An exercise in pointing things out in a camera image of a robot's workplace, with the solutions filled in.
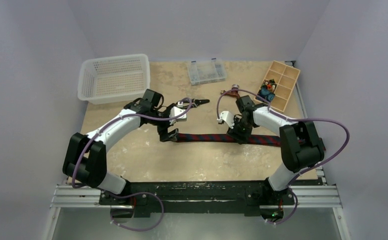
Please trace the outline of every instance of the white plastic basket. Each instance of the white plastic basket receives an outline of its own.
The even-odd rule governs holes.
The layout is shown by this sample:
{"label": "white plastic basket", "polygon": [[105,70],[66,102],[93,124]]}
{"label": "white plastic basket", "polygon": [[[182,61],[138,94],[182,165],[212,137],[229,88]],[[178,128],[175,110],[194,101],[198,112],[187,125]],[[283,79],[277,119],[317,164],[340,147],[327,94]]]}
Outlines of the white plastic basket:
{"label": "white plastic basket", "polygon": [[131,101],[150,87],[150,63],[145,54],[102,57],[82,64],[77,97],[93,104]]}

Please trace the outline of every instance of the wooden tray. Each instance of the wooden tray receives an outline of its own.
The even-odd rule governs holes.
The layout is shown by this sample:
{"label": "wooden tray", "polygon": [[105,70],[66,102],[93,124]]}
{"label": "wooden tray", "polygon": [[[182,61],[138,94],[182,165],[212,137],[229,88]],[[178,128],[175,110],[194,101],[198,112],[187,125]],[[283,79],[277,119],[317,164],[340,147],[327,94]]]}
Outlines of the wooden tray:
{"label": "wooden tray", "polygon": [[274,79],[277,86],[274,91],[275,98],[271,101],[270,105],[273,109],[283,113],[288,104],[288,100],[291,97],[292,91],[294,90],[295,84],[297,83],[298,75],[300,75],[299,69],[279,61],[273,61],[257,92],[260,92],[260,88],[265,81]]}

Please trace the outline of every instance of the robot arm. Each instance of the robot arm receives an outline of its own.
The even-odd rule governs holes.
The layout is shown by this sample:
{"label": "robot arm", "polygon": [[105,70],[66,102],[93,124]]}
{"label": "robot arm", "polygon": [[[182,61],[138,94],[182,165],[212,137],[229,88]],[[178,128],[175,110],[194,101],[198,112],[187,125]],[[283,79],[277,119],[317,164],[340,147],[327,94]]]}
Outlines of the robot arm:
{"label": "robot arm", "polygon": [[165,119],[177,116],[182,109],[171,104],[165,111],[157,108],[163,95],[147,90],[143,98],[127,104],[124,109],[112,120],[98,129],[82,135],[75,133],[69,142],[66,157],[63,164],[63,173],[72,176],[76,162],[82,154],[84,147],[92,138],[95,138],[89,150],[89,156],[84,156],[76,173],[76,180],[92,188],[100,188],[114,194],[122,193],[129,181],[107,171],[106,154],[124,136],[139,128],[143,124],[157,126],[157,132],[161,142],[172,140],[178,133],[178,129],[168,132],[168,128],[175,122],[185,121],[186,114],[175,120],[158,121],[133,114],[142,114],[156,119]]}
{"label": "robot arm", "polygon": [[265,127],[281,138],[282,163],[266,182],[273,191],[285,190],[291,180],[303,169],[313,167],[323,160],[323,143],[313,122],[289,122],[276,116],[263,103],[255,104],[249,96],[236,100],[241,117],[228,111],[220,114],[218,122],[229,125],[227,134],[243,144],[251,135],[252,128]]}

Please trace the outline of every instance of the black tool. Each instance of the black tool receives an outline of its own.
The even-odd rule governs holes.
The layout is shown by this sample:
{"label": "black tool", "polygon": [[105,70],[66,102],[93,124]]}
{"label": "black tool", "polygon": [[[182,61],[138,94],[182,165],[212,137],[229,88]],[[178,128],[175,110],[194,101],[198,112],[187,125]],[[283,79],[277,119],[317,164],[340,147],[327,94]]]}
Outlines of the black tool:
{"label": "black tool", "polygon": [[[209,102],[210,102],[210,100],[208,100],[208,99],[195,99],[195,98],[193,98],[193,99],[192,99],[192,107],[193,107],[193,108],[196,108],[196,107],[198,107],[199,105],[207,104],[207,103],[209,103]],[[188,100],[184,100],[183,103],[184,103],[184,104],[188,104],[189,101],[188,101]],[[187,109],[187,108],[188,108],[188,105],[184,105],[184,106],[182,107],[182,109]]]}

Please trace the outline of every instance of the tabletop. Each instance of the tabletop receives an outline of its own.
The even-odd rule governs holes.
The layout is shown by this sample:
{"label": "tabletop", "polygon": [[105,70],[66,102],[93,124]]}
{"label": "tabletop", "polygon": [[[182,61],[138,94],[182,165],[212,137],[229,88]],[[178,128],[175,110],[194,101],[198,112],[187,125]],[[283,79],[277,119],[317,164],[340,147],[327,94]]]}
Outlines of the tabletop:
{"label": "tabletop", "polygon": [[[271,63],[227,61],[225,69],[228,76],[225,81],[192,86],[185,62],[150,62],[150,88],[164,95],[165,106],[184,97],[210,100],[190,110],[187,121],[177,122],[169,131],[178,128],[180,133],[185,134],[225,134],[228,126],[217,124],[216,103],[220,91],[238,84],[240,89],[256,92]],[[102,126],[127,103],[89,103],[81,133]],[[234,98],[222,98],[219,111],[225,110],[238,113]],[[294,94],[288,102],[285,115],[303,117]],[[275,135],[264,127],[254,128],[253,134]],[[275,172],[281,162],[280,148],[274,146],[160,142],[156,127],[149,124],[126,135],[107,153],[108,170],[131,182],[264,180]],[[300,178],[316,179],[317,176],[313,170]]]}

